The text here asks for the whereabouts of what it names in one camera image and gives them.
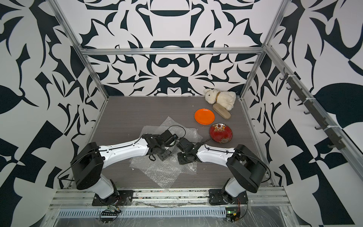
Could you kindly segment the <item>red floral dinner plate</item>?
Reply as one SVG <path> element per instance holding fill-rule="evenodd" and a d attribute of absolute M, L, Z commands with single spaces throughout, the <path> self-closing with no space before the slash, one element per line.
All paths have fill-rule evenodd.
<path fill-rule="evenodd" d="M 233 138 L 233 132 L 229 126 L 222 123 L 213 124 L 209 129 L 209 135 L 215 142 L 224 144 Z"/>

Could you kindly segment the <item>clear bubble wrap sheet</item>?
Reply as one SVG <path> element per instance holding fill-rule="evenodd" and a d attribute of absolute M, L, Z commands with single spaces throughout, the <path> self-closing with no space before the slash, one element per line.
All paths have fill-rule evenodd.
<path fill-rule="evenodd" d="M 158 172 L 165 171 L 175 174 L 183 173 L 195 175 L 197 173 L 197 163 L 180 165 L 176 154 L 172 154 L 164 161 L 161 161 L 159 158 L 156 158 L 155 161 L 151 161 L 148 156 L 132 158 L 130 167 Z"/>
<path fill-rule="evenodd" d="M 161 188 L 169 189 L 177 180 L 180 173 L 147 170 L 145 174 Z"/>
<path fill-rule="evenodd" d="M 194 143 L 201 142 L 203 139 L 203 137 L 198 134 L 196 128 L 187 128 L 174 121 L 171 117 L 167 117 L 160 126 L 144 126 L 140 136 L 143 134 L 162 134 L 166 130 L 169 130 L 172 134 L 176 134 L 179 138 L 183 137 Z"/>

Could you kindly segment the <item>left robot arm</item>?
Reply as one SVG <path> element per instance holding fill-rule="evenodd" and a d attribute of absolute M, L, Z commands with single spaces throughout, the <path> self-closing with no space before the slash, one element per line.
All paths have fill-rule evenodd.
<path fill-rule="evenodd" d="M 177 140 L 176 134 L 166 130 L 162 134 L 143 134 L 133 141 L 115 145 L 98 146 L 91 142 L 71 161 L 76 189 L 93 191 L 102 204 L 115 203 L 120 194 L 114 182 L 103 175 L 103 169 L 134 157 L 148 156 L 152 161 L 159 157 L 164 161 L 171 156 L 169 148 Z"/>

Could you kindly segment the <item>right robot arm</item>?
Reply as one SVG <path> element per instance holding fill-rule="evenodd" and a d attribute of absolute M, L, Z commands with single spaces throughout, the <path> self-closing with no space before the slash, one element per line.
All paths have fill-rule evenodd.
<path fill-rule="evenodd" d="M 177 148 L 180 150 L 178 153 L 180 165 L 200 162 L 227 167 L 233 178 L 227 181 L 222 191 L 232 198 L 244 192 L 256 193 L 266 173 L 270 174 L 268 166 L 245 145 L 218 148 L 204 142 L 192 143 L 182 138 L 177 143 Z"/>

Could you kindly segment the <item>orange bubble plate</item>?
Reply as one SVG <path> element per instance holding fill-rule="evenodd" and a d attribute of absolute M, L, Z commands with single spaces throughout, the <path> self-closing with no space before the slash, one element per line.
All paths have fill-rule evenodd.
<path fill-rule="evenodd" d="M 209 109 L 199 109 L 194 114 L 195 121 L 201 125 L 210 125 L 215 120 L 214 113 Z"/>

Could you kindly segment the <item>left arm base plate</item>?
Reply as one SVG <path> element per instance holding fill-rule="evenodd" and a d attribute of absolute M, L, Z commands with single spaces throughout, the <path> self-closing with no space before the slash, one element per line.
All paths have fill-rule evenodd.
<path fill-rule="evenodd" d="M 114 192 L 112 195 L 104 199 L 100 198 L 98 194 L 95 194 L 92 201 L 92 206 L 124 206 L 132 202 L 133 193 L 133 190 L 118 190 L 117 193 Z"/>

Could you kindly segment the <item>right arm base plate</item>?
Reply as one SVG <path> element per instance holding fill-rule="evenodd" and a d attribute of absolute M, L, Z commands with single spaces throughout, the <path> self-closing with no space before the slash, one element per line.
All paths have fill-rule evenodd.
<path fill-rule="evenodd" d="M 238 203 L 248 203 L 248 196 L 245 190 L 238 194 L 237 197 L 233 197 L 225 192 L 224 189 L 209 189 L 209 204 L 212 206 L 237 205 Z"/>

